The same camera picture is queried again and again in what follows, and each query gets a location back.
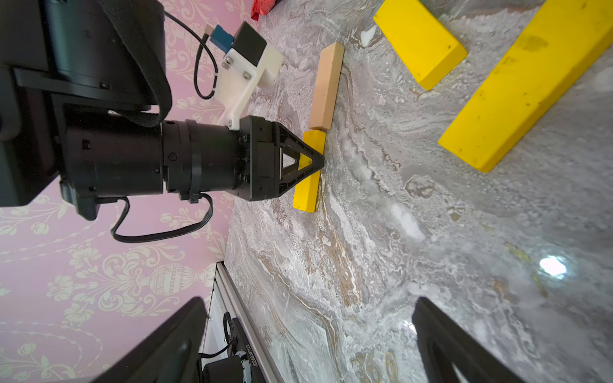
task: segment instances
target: blue connector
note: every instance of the blue connector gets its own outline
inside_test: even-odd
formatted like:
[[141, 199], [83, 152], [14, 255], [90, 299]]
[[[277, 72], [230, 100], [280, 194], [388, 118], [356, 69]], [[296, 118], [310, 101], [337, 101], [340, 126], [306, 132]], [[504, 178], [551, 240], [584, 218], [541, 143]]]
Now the blue connector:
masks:
[[234, 42], [234, 37], [232, 37], [232, 35], [228, 32], [224, 31], [224, 29], [219, 25], [215, 27], [215, 30], [209, 39], [224, 53], [228, 53], [230, 48], [232, 48], [232, 43]]

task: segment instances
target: black cable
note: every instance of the black cable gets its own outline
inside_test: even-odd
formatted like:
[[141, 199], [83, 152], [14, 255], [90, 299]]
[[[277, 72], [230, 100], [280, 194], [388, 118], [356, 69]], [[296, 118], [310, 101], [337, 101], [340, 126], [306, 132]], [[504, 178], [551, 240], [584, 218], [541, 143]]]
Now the black cable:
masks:
[[[230, 334], [228, 334], [226, 330], [226, 324], [230, 328]], [[204, 352], [201, 352], [200, 358], [206, 358], [206, 359], [215, 358], [217, 355], [227, 350], [228, 347], [230, 347], [230, 345], [234, 343], [234, 341], [236, 340], [236, 333], [234, 332], [234, 324], [232, 323], [232, 317], [230, 316], [230, 313], [228, 312], [224, 314], [224, 334], [226, 336], [227, 345], [221, 350], [219, 350], [218, 352], [215, 352], [214, 354], [205, 354]]]
[[[200, 46], [198, 47], [198, 52], [196, 52], [196, 63], [194, 65], [194, 89], [196, 89], [196, 93], [201, 99], [203, 100], [211, 99], [213, 95], [215, 95], [215, 86], [217, 85], [217, 73], [219, 73], [219, 69], [217, 68], [217, 62], [215, 61], [215, 57], [213, 57], [211, 50], [208, 48], [206, 44], [209, 38], [208, 34], [205, 33], [204, 35], [202, 35], [202, 38], [200, 38], [190, 27], [185, 25], [185, 23], [183, 23], [181, 20], [177, 19], [176, 17], [174, 17], [173, 15], [171, 15], [170, 13], [166, 11], [164, 11], [164, 14], [166, 15], [166, 17], [168, 17], [169, 19], [171, 19], [172, 21], [176, 22], [181, 27], [183, 27], [183, 29], [185, 29], [192, 36], [194, 36], [194, 38], [198, 40], [198, 42], [200, 43]], [[207, 96], [204, 96], [200, 92], [200, 88], [198, 87], [198, 67], [200, 66], [200, 57], [202, 56], [202, 49], [206, 50], [208, 53], [208, 56], [211, 57], [211, 61], [213, 61], [213, 69], [215, 70], [215, 77], [213, 78], [213, 89], [211, 89], [211, 93], [209, 93]]]
[[204, 218], [202, 218], [200, 222], [191, 224], [189, 226], [181, 227], [180, 229], [171, 230], [168, 232], [161, 232], [161, 233], [147, 234], [147, 235], [134, 235], [134, 236], [120, 235], [116, 233], [117, 229], [119, 228], [123, 220], [126, 219], [126, 216], [128, 215], [128, 212], [130, 211], [130, 201], [128, 201], [127, 197], [98, 198], [96, 199], [96, 202], [97, 203], [113, 203], [113, 202], [117, 202], [118, 200], [124, 201], [126, 203], [126, 206], [123, 208], [123, 211], [121, 212], [121, 216], [119, 217], [119, 220], [117, 220], [117, 223], [111, 229], [111, 235], [113, 236], [115, 240], [119, 242], [142, 243], [142, 242], [167, 240], [169, 238], [179, 237], [180, 235], [189, 234], [191, 232], [195, 232], [196, 230], [201, 229], [204, 225], [206, 225], [209, 222], [209, 220], [213, 216], [213, 199], [208, 194], [205, 194], [205, 193], [201, 193], [201, 196], [208, 201], [210, 206], [208, 207], [207, 214], [205, 214]]

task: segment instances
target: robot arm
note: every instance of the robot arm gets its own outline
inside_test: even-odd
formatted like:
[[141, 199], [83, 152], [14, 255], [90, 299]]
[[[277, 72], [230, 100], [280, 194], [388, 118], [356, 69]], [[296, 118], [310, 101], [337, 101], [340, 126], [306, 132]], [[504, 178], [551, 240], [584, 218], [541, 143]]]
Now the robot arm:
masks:
[[[121, 3], [132, 17], [109, 17], [109, 4]], [[131, 22], [127, 30], [142, 38], [126, 37], [118, 22]], [[283, 60], [247, 23], [231, 40], [219, 26], [211, 34], [227, 49], [214, 95], [226, 107], [222, 125], [164, 119], [172, 96], [151, 69], [166, 67], [163, 22], [156, 0], [2, 2], [0, 206], [29, 203], [59, 175], [63, 198], [93, 220], [101, 203], [123, 199], [128, 207], [127, 196], [161, 194], [164, 183], [191, 203], [221, 190], [253, 201], [279, 197], [321, 169], [323, 157], [282, 124], [239, 118]], [[160, 115], [144, 112], [156, 104]], [[283, 154], [295, 162], [285, 166]], [[298, 169], [301, 154], [313, 163]], [[128, 242], [189, 232], [130, 239], [115, 230]]]

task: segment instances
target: black cylindrical motor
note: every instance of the black cylindrical motor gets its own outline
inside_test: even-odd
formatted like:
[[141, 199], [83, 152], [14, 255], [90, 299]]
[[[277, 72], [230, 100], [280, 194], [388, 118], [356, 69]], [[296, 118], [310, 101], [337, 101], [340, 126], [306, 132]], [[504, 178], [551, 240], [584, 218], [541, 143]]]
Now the black cylindrical motor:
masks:
[[162, 194], [160, 128], [82, 113], [68, 125], [66, 141], [66, 172], [79, 197]]
[[190, 199], [190, 191], [195, 194], [236, 187], [240, 160], [237, 132], [188, 119], [163, 122], [162, 136], [168, 192]]

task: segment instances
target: yellow plank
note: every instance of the yellow plank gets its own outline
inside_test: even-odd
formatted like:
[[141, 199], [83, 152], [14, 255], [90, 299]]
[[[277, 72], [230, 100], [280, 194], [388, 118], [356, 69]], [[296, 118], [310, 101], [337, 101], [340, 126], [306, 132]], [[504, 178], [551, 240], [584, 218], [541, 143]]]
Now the yellow plank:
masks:
[[426, 90], [466, 58], [462, 44], [419, 0], [386, 0], [375, 23]]
[[313, 92], [313, 104], [308, 127], [329, 131], [332, 128], [334, 106], [337, 103], [338, 83], [341, 78], [345, 47], [338, 42], [328, 46], [319, 55], [319, 67]]
[[[326, 143], [326, 133], [323, 131], [306, 131], [302, 137], [304, 143], [312, 147], [316, 151], [324, 154], [324, 144]], [[305, 156], [300, 155], [300, 161], [298, 168], [302, 169], [305, 166], [309, 166], [312, 160]], [[311, 174], [296, 185], [294, 191], [294, 207], [298, 210], [308, 211], [310, 213], [315, 211], [317, 205], [317, 190], [319, 188], [319, 175], [321, 171]]]
[[489, 172], [611, 43], [613, 0], [547, 0], [438, 143]]

